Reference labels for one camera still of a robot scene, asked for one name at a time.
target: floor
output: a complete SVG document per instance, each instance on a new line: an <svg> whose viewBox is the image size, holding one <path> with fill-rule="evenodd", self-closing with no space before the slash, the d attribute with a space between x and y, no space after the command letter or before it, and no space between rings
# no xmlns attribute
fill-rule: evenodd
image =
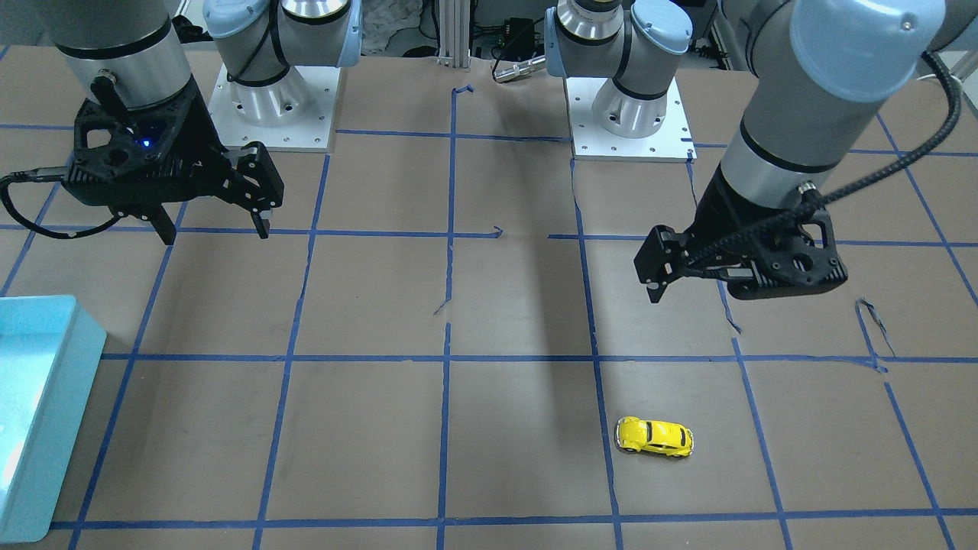
<svg viewBox="0 0 978 550"><path fill-rule="evenodd" d="M218 60L189 56L211 89ZM0 50L4 170L65 161L69 75ZM333 153L275 155L268 241L210 199L173 207L172 248L0 214L0 296L76 295L110 333L52 530L11 548L978 547L978 121L832 209L842 288L685 280L651 305L632 257L691 221L755 80L679 84L696 163L574 162L559 80L368 58ZM910 84L830 185L914 147L941 103ZM15 200L56 227L105 216ZM617 452L629 414L685 424L695 453Z"/></svg>

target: yellow toy car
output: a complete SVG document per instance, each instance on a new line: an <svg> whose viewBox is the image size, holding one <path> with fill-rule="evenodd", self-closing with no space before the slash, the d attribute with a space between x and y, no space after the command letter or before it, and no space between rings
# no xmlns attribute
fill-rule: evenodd
<svg viewBox="0 0 978 550"><path fill-rule="evenodd" d="M636 453L648 451L666 456L690 456L692 432L689 428L672 422L642 420L626 416L618 421L614 431L618 448Z"/></svg>

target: light blue bin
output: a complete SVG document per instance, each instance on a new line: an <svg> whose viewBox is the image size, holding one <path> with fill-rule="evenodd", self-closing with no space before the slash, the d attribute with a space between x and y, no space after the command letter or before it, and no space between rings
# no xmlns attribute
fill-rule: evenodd
<svg viewBox="0 0 978 550"><path fill-rule="evenodd" d="M105 343L74 297L0 298L0 543L48 533Z"/></svg>

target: white mounting plate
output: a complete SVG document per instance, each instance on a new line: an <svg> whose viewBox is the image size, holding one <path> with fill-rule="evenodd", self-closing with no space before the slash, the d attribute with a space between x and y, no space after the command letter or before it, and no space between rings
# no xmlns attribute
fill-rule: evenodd
<svg viewBox="0 0 978 550"><path fill-rule="evenodd" d="M286 126L263 127L248 124L232 102L228 72L222 65L210 97L210 116L225 147L241 147L260 141L269 151L328 153L333 143L333 120L339 90L340 69L335 67L296 67L309 85L315 101L303 118Z"/></svg>
<svg viewBox="0 0 978 550"><path fill-rule="evenodd" d="M696 159L696 147L686 120L686 110L673 78L669 85L669 110L662 127L649 137L629 139L605 130L591 112L591 104L607 78L567 78L567 112L574 138L574 158L589 160L637 160L686 162Z"/></svg>

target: toy car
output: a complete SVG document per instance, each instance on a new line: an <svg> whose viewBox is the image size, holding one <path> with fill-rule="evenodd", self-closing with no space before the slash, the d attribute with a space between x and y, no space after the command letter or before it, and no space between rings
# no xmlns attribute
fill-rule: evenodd
<svg viewBox="0 0 978 550"><path fill-rule="evenodd" d="M648 451L666 456L692 454L692 432L672 422L626 416L615 426L614 441L619 449L627 453Z"/></svg>

